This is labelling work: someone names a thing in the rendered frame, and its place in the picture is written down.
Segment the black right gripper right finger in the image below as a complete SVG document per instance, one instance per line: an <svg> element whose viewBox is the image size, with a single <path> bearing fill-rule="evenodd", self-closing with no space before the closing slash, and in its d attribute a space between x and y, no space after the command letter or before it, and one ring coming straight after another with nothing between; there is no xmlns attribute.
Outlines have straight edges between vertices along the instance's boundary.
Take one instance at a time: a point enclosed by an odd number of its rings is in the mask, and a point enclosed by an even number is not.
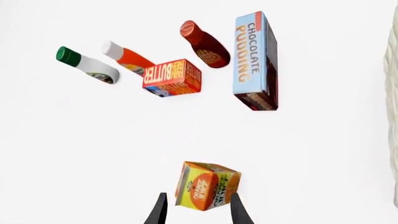
<svg viewBox="0 0 398 224"><path fill-rule="evenodd" d="M247 213L238 193L232 194L230 209L233 224L254 224Z"/></svg>

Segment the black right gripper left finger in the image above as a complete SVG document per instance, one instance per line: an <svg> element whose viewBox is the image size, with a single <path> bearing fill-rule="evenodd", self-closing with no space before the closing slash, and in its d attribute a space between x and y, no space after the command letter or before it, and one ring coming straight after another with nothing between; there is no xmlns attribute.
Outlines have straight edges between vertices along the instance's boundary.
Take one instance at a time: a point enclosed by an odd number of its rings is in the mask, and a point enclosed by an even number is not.
<svg viewBox="0 0 398 224"><path fill-rule="evenodd" d="M165 224L167 218L167 209L167 194L162 192L159 194L159 197L144 224Z"/></svg>

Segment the orange juice carton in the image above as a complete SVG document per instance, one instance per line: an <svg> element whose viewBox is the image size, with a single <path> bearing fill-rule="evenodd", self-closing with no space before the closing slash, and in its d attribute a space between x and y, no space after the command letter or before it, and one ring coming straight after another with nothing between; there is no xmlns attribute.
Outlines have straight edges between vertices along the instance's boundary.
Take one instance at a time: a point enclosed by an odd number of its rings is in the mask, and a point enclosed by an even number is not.
<svg viewBox="0 0 398 224"><path fill-rule="evenodd" d="M201 211L226 205L238 191L240 179L240 172L218 164L185 161L175 204Z"/></svg>

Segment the red butter box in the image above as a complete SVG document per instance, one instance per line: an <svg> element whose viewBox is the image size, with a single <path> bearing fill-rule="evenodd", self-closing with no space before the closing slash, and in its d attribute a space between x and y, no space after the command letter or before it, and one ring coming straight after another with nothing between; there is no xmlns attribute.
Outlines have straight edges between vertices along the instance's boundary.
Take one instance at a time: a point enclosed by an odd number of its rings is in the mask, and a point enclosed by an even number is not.
<svg viewBox="0 0 398 224"><path fill-rule="evenodd" d="M144 70L142 88L160 97L201 92L202 72L187 59L154 65Z"/></svg>

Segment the chocolate pudding box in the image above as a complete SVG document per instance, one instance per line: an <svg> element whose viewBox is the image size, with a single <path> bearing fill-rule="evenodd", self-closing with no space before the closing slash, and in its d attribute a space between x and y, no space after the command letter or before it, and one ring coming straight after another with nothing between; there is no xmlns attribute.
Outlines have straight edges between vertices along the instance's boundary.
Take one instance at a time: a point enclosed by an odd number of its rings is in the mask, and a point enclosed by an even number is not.
<svg viewBox="0 0 398 224"><path fill-rule="evenodd" d="M277 53L275 35L263 12L236 18L233 95L254 111L278 109Z"/></svg>

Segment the orange bottle with white cap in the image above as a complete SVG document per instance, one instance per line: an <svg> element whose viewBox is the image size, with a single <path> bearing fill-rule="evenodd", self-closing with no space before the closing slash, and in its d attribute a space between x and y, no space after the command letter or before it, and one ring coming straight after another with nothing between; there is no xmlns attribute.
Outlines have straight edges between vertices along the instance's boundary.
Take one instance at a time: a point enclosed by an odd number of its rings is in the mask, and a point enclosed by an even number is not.
<svg viewBox="0 0 398 224"><path fill-rule="evenodd" d="M132 50L121 47L110 40L103 43L101 46L101 52L107 57L115 60L122 67L141 77L144 76L145 68L153 67L155 65L145 57L133 52Z"/></svg>

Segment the white bottle with green cap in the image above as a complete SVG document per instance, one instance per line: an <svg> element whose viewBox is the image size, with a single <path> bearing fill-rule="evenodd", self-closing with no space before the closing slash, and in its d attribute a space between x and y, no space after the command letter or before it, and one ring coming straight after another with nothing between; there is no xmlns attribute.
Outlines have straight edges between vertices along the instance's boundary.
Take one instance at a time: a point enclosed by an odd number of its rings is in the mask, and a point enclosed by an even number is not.
<svg viewBox="0 0 398 224"><path fill-rule="evenodd" d="M61 46L58 49L56 59L102 82L115 84L119 80L119 71L116 68L97 59L74 52L65 46Z"/></svg>

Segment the red-brown sauce bottle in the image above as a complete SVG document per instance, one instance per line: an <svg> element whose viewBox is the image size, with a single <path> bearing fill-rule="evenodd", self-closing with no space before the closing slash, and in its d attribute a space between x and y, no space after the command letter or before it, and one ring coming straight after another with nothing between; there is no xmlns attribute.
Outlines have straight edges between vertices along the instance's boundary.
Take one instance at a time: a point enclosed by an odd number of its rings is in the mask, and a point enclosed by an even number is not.
<svg viewBox="0 0 398 224"><path fill-rule="evenodd" d="M192 20L181 25L180 35L191 44L194 53L209 67L222 68L230 63L231 56L223 44L200 29Z"/></svg>

